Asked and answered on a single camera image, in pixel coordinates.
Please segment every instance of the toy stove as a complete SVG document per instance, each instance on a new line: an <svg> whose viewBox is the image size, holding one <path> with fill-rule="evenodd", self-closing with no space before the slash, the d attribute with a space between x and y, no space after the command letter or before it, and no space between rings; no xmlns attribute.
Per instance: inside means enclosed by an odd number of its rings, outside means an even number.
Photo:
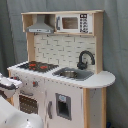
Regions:
<svg viewBox="0 0 128 128"><path fill-rule="evenodd" d="M48 72L48 71L58 67L58 65L31 61L26 64L20 65L18 67L23 68L23 69L37 71L37 72Z"/></svg>
<svg viewBox="0 0 128 128"><path fill-rule="evenodd" d="M46 73L57 67L36 61L16 65L11 70L11 77L22 81L23 87L17 89L13 96L14 106L25 113L39 114L44 119L44 78L38 76L38 73Z"/></svg>

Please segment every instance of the cabinet door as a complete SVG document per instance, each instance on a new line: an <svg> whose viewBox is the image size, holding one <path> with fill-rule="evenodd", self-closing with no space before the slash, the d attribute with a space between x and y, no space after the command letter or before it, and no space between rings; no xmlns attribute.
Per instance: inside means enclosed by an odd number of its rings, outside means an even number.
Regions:
<svg viewBox="0 0 128 128"><path fill-rule="evenodd" d="M47 128L83 128L82 89L63 83L45 81L47 90ZM71 106L65 104L65 97Z"/></svg>

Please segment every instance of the toy sink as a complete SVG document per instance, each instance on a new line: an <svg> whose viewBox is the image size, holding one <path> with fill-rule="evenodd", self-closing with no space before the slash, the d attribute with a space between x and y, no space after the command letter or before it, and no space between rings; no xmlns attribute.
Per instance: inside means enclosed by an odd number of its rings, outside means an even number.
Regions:
<svg viewBox="0 0 128 128"><path fill-rule="evenodd" d="M80 70L74 68L62 68L53 73L54 76L63 77L67 79L74 79L78 81L83 81L92 76L94 73L87 70Z"/></svg>

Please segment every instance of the cabinet handle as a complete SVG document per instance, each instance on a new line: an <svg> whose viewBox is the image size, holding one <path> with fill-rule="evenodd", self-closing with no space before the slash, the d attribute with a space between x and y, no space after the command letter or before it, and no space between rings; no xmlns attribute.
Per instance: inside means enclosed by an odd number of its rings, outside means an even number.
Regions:
<svg viewBox="0 0 128 128"><path fill-rule="evenodd" d="M56 29L57 29L57 30L60 30L60 27L58 26L59 20L60 20L60 17L58 16L58 17L56 18Z"/></svg>
<svg viewBox="0 0 128 128"><path fill-rule="evenodd" d="M26 96L33 96L34 94L33 93L25 93L23 90L20 90L20 93L23 94L23 95L26 95Z"/></svg>
<svg viewBox="0 0 128 128"><path fill-rule="evenodd" d="M50 118L50 119L52 119L51 107L52 107L52 101L50 101L50 102L48 103L48 115L49 115L49 118Z"/></svg>

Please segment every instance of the gray curtain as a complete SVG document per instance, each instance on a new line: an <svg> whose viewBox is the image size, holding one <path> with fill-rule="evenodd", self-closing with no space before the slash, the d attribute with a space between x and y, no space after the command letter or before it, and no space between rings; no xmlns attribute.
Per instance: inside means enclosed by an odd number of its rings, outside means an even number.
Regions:
<svg viewBox="0 0 128 128"><path fill-rule="evenodd" d="M0 73L8 76L7 67L15 64L11 24L6 0L0 1Z"/></svg>
<svg viewBox="0 0 128 128"><path fill-rule="evenodd" d="M107 121L114 128L128 127L128 0L7 0L17 63L27 60L21 14L29 11L105 10L104 70L116 76L107 88Z"/></svg>

